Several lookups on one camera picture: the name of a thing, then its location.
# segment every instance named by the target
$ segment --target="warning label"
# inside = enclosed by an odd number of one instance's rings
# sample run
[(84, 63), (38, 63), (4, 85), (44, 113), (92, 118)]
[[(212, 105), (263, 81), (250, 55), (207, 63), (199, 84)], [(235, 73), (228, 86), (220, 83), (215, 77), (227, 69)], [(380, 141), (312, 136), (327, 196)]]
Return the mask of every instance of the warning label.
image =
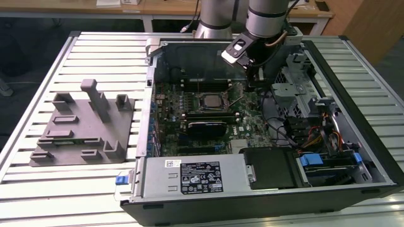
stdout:
[(219, 162), (183, 163), (180, 179), (184, 195), (223, 192)]

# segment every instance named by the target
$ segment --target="blue latch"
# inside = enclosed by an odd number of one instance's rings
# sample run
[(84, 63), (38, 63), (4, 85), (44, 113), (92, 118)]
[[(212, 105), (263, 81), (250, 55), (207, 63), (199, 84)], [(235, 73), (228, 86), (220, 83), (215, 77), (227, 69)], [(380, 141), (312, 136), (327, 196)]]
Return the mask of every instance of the blue latch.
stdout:
[(319, 154), (307, 154), (300, 157), (300, 162), (303, 166), (308, 165), (322, 165), (323, 159)]
[(356, 162), (360, 163), (362, 162), (362, 156), (360, 156), (360, 154), (359, 153), (354, 153), (354, 157), (355, 157)]
[(115, 185), (130, 184), (130, 176), (116, 176)]

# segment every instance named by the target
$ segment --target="aluminum extrusion table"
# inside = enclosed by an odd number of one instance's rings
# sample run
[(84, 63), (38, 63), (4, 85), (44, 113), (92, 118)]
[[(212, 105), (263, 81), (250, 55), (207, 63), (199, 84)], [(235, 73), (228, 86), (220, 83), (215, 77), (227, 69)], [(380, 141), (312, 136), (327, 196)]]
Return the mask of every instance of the aluminum extrusion table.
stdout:
[[(147, 74), (148, 38), (191, 35), (72, 33), (0, 154), (2, 226), (139, 226), (115, 200), (115, 176), (134, 168)], [(404, 103), (350, 41), (336, 36), (307, 36), (315, 42), (338, 78), (404, 169)], [(136, 99), (127, 162), (123, 164), (31, 167), (30, 156), (50, 121), (56, 92), (80, 91), (83, 79), (96, 79), (107, 98)], [(328, 93), (326, 84), (319, 84)], [(258, 227), (398, 226), (404, 219), (404, 195), (367, 200), (339, 212), (255, 218), (188, 226)]]

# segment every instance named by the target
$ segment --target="orange wire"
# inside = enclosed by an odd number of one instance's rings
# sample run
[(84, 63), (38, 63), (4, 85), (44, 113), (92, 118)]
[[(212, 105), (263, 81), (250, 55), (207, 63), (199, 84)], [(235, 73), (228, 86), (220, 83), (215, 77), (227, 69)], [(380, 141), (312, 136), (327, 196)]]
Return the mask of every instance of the orange wire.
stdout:
[(314, 126), (311, 129), (310, 129), (310, 138), (311, 138), (311, 132), (314, 131), (314, 129), (319, 128), (320, 126)]

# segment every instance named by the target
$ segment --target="floor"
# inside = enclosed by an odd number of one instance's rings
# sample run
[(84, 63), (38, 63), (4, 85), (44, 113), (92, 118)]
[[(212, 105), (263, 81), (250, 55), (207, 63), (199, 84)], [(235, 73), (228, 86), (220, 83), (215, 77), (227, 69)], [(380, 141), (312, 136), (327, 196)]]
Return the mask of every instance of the floor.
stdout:
[[(186, 24), (186, 21), (154, 21), (156, 32), (178, 32)], [(0, 72), (0, 78), (10, 83), (15, 91), (11, 97), (0, 96), (0, 150), (24, 114), (70, 32), (75, 30), (94, 32), (144, 31), (140, 20), (0, 18), (0, 35), (7, 35), (18, 41), (32, 66), (31, 70), (18, 77), (6, 76)], [(0, 60), (12, 57), (15, 53), (15, 51), (4, 53), (0, 45)], [(376, 66), (402, 98), (404, 98), (404, 90), (400, 89), (403, 81), (400, 75), (404, 75), (403, 62), (404, 39), (399, 41)]]

